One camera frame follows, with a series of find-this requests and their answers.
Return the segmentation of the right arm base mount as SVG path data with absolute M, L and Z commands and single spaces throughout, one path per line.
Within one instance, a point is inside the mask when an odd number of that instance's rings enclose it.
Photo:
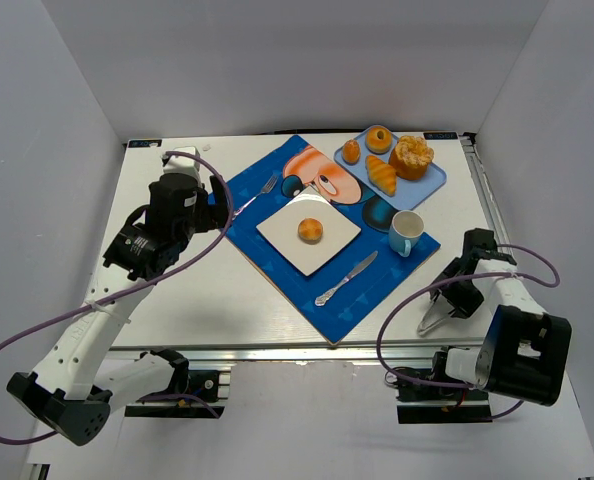
M 470 424 L 491 422 L 489 395 L 466 387 L 438 386 L 459 383 L 446 372 L 447 350 L 437 351 L 429 368 L 396 366 L 384 382 L 397 392 L 397 419 L 402 425 Z

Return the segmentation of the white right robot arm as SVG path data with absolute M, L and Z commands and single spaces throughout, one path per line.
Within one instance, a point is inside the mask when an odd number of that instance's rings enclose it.
M 493 272 L 503 275 L 493 277 Z M 433 358 L 430 378 L 461 381 L 489 393 L 553 405 L 568 357 L 569 321 L 547 313 L 532 298 L 518 275 L 516 260 L 499 250 L 490 230 L 467 231 L 462 255 L 437 279 L 458 276 L 463 279 L 430 292 L 431 306 L 417 333 L 424 335 L 450 320 L 466 320 L 477 311 L 490 313 L 491 323 L 480 347 L 442 348 Z

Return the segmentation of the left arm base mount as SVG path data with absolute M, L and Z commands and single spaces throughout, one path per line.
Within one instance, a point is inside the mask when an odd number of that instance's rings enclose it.
M 159 348 L 150 354 L 164 359 L 173 368 L 169 385 L 148 397 L 160 400 L 138 401 L 125 409 L 128 418 L 169 419 L 218 419 L 224 407 L 219 406 L 220 372 L 197 370 L 189 367 L 189 361 L 179 352 Z

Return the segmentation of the metal serving tongs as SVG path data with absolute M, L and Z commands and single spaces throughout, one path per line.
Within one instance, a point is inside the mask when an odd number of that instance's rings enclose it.
M 443 297 L 431 298 L 428 309 L 419 322 L 416 333 L 425 337 L 452 319 L 454 307 Z

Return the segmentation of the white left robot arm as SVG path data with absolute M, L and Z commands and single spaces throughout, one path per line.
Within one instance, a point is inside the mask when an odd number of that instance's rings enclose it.
M 71 443 L 91 442 L 116 410 L 144 397 L 183 395 L 188 361 L 166 348 L 141 353 L 132 364 L 99 371 L 107 352 L 153 280 L 174 265 L 192 236 L 222 229 L 228 219 L 223 183 L 206 191 L 193 174 L 166 173 L 149 186 L 148 204 L 126 219 L 103 255 L 88 312 L 64 331 L 29 373 L 18 372 L 8 392 L 42 423 Z

